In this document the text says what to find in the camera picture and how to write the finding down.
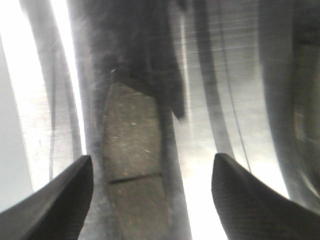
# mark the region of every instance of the metal surface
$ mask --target metal surface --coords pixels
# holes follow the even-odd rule
[[[172,202],[185,198],[194,240],[226,239],[211,196],[216,152],[320,213],[317,4],[2,1],[0,34],[33,189],[92,155],[95,188],[80,239],[120,239],[102,133],[112,72],[122,69],[173,113],[173,126],[167,115],[161,122],[166,184],[175,185]]]
[[[26,151],[20,131],[16,100],[11,88],[6,60],[0,41],[0,212],[32,193]],[[12,173],[19,173],[12,178]]]

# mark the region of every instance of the black rubber tip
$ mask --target black rubber tip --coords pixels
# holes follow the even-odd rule
[[[0,214],[0,240],[77,240],[94,189],[90,156]]]
[[[229,240],[320,239],[318,214],[282,197],[227,154],[215,156],[212,195]]]

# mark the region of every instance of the scratched metal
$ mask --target scratched metal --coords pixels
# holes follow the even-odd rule
[[[227,239],[211,196],[217,152],[320,213],[319,9],[312,0],[0,3],[33,189],[92,155],[80,239],[120,239],[101,141],[111,72],[122,67],[167,91],[194,240]]]

